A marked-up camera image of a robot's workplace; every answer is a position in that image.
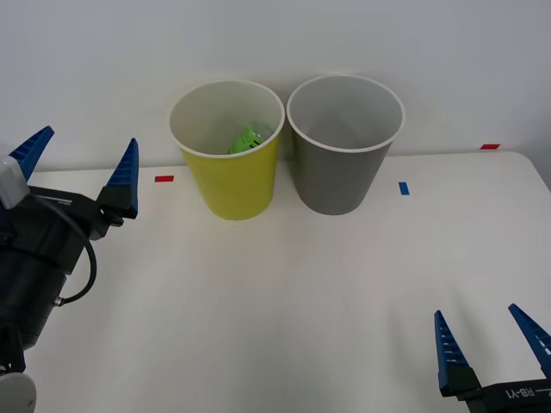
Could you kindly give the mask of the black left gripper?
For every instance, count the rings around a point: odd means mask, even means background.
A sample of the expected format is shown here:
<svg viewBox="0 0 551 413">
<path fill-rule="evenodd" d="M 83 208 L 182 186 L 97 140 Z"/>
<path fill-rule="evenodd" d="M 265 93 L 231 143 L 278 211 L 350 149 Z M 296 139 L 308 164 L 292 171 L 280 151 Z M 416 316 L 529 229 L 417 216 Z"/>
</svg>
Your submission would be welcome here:
<svg viewBox="0 0 551 413">
<path fill-rule="evenodd" d="M 27 182 L 54 135 L 45 126 L 7 155 L 7 183 Z M 95 241 L 105 237 L 109 225 L 122 226 L 138 215 L 139 145 L 132 138 L 120 162 L 97 197 L 32 186 L 31 196 L 8 211 L 10 238 L 1 238 L 1 251 L 34 257 L 69 275 L 84 250 L 82 240 L 56 213 L 36 199 L 47 200 L 78 224 Z"/>
</svg>

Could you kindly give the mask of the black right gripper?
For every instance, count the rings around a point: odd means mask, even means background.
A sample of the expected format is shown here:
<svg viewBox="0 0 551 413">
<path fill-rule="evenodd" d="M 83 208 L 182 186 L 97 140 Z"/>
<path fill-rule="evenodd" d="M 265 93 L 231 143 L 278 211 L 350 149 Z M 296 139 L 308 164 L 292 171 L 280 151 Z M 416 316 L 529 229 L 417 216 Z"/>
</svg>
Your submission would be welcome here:
<svg viewBox="0 0 551 413">
<path fill-rule="evenodd" d="M 549 412 L 550 335 L 516 304 L 509 311 L 522 331 L 546 379 L 497 383 L 481 388 L 441 311 L 434 314 L 438 387 L 441 395 L 457 397 L 470 412 Z"/>
</svg>

